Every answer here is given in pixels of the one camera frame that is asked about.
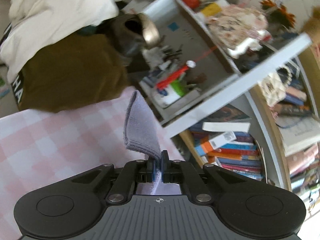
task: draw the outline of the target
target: pink book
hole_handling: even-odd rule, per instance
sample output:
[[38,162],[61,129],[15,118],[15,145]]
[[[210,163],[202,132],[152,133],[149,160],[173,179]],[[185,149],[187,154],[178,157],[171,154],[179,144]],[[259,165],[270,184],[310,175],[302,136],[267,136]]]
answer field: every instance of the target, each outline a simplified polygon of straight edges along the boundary
[[300,100],[302,100],[303,102],[307,101],[307,94],[305,92],[302,92],[296,88],[293,87],[288,87],[286,89],[286,92],[296,98],[299,98]]
[[295,173],[297,170],[306,166],[308,163],[312,163],[318,153],[319,147],[317,144],[314,144],[312,147],[305,151],[297,152],[286,157],[290,174]]

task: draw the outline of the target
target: metal screw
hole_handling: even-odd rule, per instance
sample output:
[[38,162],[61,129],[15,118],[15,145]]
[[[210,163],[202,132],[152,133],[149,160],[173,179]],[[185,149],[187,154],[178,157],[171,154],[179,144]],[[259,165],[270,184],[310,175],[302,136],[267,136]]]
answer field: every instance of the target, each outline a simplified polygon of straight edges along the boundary
[[208,202],[211,200],[211,196],[208,194],[199,194],[198,196],[196,196],[196,199],[200,202]]
[[108,198],[112,202],[119,202],[124,199],[124,197],[121,194],[112,194]]

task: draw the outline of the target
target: white cap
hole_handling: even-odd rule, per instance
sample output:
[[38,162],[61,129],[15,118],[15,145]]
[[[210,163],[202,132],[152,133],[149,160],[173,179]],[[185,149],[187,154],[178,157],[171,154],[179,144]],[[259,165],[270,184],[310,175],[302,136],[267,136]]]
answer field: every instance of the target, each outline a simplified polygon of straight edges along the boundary
[[186,65],[187,65],[189,68],[194,68],[194,67],[196,67],[196,63],[195,63],[194,61],[192,61],[192,60],[188,60],[188,61],[186,62]]

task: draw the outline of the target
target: pink and white gingham fabric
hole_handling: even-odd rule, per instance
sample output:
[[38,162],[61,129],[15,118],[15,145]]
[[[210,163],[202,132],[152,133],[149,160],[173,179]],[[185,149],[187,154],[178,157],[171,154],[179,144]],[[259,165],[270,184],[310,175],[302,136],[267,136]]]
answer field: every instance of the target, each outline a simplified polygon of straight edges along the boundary
[[[73,111],[25,110],[0,119],[0,240],[21,236],[13,208],[24,194],[103,163],[123,167],[146,159],[124,148],[124,118],[133,91],[129,87],[120,98]],[[183,160],[158,122],[156,127],[161,150]]]

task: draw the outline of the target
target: white purse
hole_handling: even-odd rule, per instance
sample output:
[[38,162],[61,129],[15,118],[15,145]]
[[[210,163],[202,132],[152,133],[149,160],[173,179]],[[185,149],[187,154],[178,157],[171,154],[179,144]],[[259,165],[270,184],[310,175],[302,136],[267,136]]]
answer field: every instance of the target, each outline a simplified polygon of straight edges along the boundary
[[292,73],[290,68],[283,65],[280,68],[284,68],[288,72],[288,79],[283,83],[277,72],[270,73],[262,81],[258,82],[263,96],[266,99],[268,106],[273,107],[286,97],[286,89],[292,81]]

